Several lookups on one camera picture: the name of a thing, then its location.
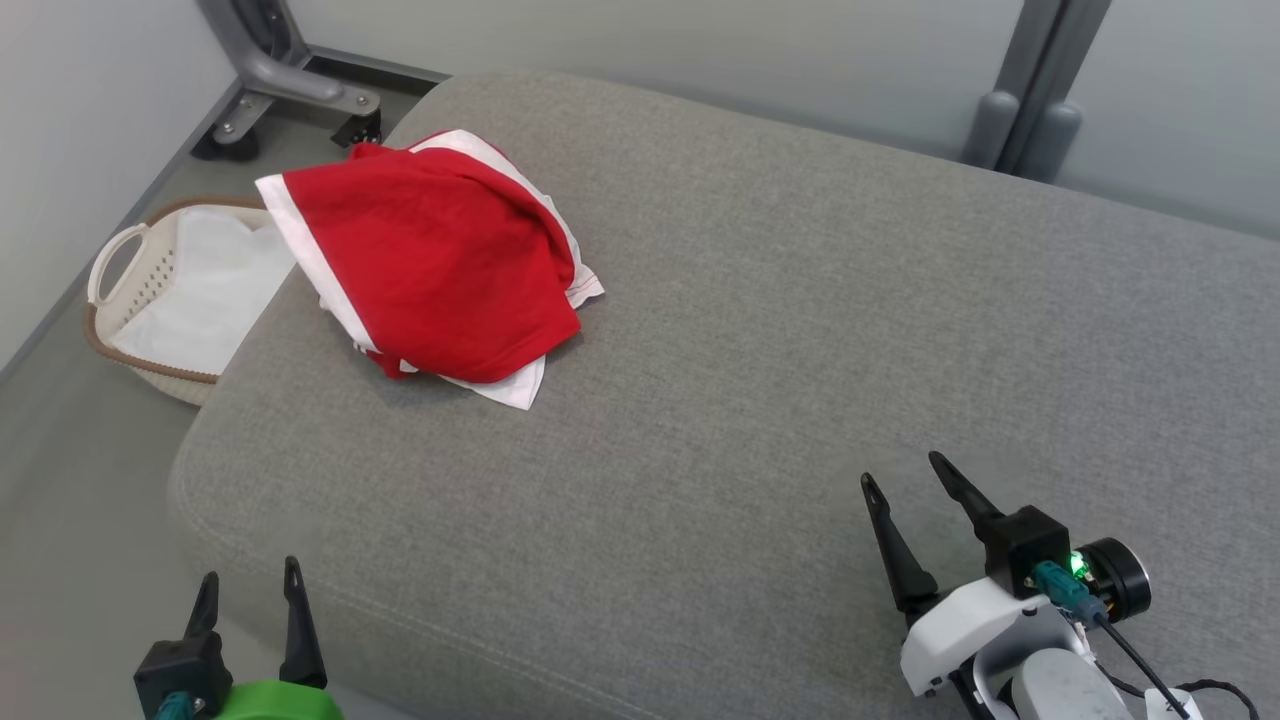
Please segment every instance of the white cloth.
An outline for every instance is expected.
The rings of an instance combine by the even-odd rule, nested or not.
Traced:
[[[173,279],[110,340],[179,370],[220,375],[294,265],[274,225],[251,231],[210,208],[178,215]]]

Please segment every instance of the green led light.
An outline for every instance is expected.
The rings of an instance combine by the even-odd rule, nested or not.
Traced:
[[[1085,562],[1084,556],[1075,550],[1071,551],[1071,574],[1075,575],[1076,579],[1082,579],[1084,575],[1089,574],[1089,564]]]

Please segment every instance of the baseboard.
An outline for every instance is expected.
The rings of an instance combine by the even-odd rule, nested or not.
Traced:
[[[431,87],[453,77],[444,73],[438,73],[435,70],[424,70],[422,68],[415,68],[412,65],[402,65],[399,63],[392,63],[390,60],[379,60],[376,58],[369,58],[367,55],[356,55],[355,53],[334,50],[333,47],[308,45],[307,49],[311,51],[311,58],[312,58],[311,63],[315,63],[316,60],[320,60],[321,63],[328,60],[353,68],[357,73],[360,72],[378,73],[376,77],[384,79],[381,79],[381,82],[378,82],[376,85],[381,85],[383,87],[394,88],[397,82],[402,82],[404,79],[419,81],[421,83],[428,83],[428,85],[425,87],[415,86],[415,90],[408,90],[408,91],[411,92],[420,91],[425,95],[426,91],[430,90]],[[308,63],[307,65],[308,68],[315,67],[311,63]],[[351,79],[352,82],[358,82],[358,78],[351,77],[347,72],[339,70],[337,74],[340,74],[344,78]]]

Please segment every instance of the black cable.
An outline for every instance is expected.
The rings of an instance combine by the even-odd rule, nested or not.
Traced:
[[[1140,655],[1138,655],[1138,651],[1134,650],[1132,644],[1129,644],[1129,641],[1124,639],[1124,635],[1120,634],[1120,630],[1115,629],[1115,625],[1111,624],[1111,619],[1107,618],[1106,612],[1096,614],[1093,616],[1093,620],[1103,630],[1106,630],[1106,633],[1111,635],[1111,639],[1114,639],[1116,644],[1120,646],[1120,650],[1123,650],[1125,655],[1128,655],[1129,659],[1133,660],[1134,665],[1137,665],[1138,669],[1142,670],[1142,674],[1146,675],[1148,680],[1151,680],[1152,687],[1160,691],[1160,694],[1165,696],[1165,700],[1169,701],[1169,707],[1174,708],[1174,712],[1176,712],[1178,716],[1181,717],[1183,720],[1190,720],[1190,715],[1187,712],[1187,708],[1183,707],[1183,703],[1178,702],[1178,698],[1174,697],[1174,693],[1169,692],[1169,688],[1165,687],[1165,683],[1160,682],[1160,678],[1156,675],[1156,671],[1151,669],[1151,665],[1147,665],[1147,661],[1143,660]]]
[[[1130,685],[1129,683],[1108,673],[1107,669],[1103,667],[1101,662],[1094,661],[1093,666],[1097,667],[1098,671],[1102,673],[1102,675],[1106,679],[1111,680],[1111,684],[1115,685],[1116,689],[1119,689],[1120,692],[1132,694],[1133,697],[1137,698],[1146,697],[1146,693],[1143,693],[1138,688]],[[1197,691],[1208,691],[1208,689],[1226,691],[1238,697],[1240,702],[1244,703],[1245,710],[1249,711],[1249,720],[1261,720],[1261,717],[1258,716],[1258,707],[1253,705],[1253,701],[1249,700],[1249,696],[1244,694],[1244,691],[1233,685],[1231,683],[1224,683],[1222,680],[1196,680],[1194,683],[1183,683],[1180,685],[1174,685],[1174,688],[1179,691],[1187,691],[1189,693]]]
[[[1249,720],[1260,720],[1258,708],[1256,705],[1253,705],[1253,701],[1249,700],[1249,696],[1244,694],[1244,692],[1240,691],[1240,688],[1233,685],[1231,683],[1224,683],[1222,680],[1196,680],[1194,683],[1183,683],[1175,687],[1180,691],[1187,691],[1189,693],[1193,693],[1196,691],[1207,691],[1207,689],[1226,691],[1234,694],[1235,697],[1240,698],[1240,702],[1244,703],[1244,707],[1249,710]]]
[[[1094,661],[1093,666],[1097,667],[1098,671],[1102,673],[1103,676],[1106,676],[1106,679],[1111,680],[1111,684],[1115,685],[1116,689],[1119,689],[1120,692],[1129,693],[1133,697],[1147,697],[1146,693],[1143,693],[1134,685],[1130,685],[1129,683],[1121,680],[1120,678],[1116,678],[1111,673],[1107,673],[1107,669],[1103,667],[1101,662]]]

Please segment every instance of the blue connector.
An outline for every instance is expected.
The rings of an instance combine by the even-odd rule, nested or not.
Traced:
[[[165,696],[156,711],[155,720],[192,720],[196,716],[196,706],[191,701],[191,694],[184,691],[175,691]]]
[[[1032,574],[1034,575],[1036,587],[1048,596],[1050,602],[1065,609],[1076,620],[1084,623],[1085,628],[1097,626],[1098,621],[1093,618],[1098,612],[1103,618],[1107,616],[1106,603],[1089,594],[1089,588],[1084,587],[1084,583],[1076,580],[1071,573],[1057,562],[1046,560],[1037,565]]]

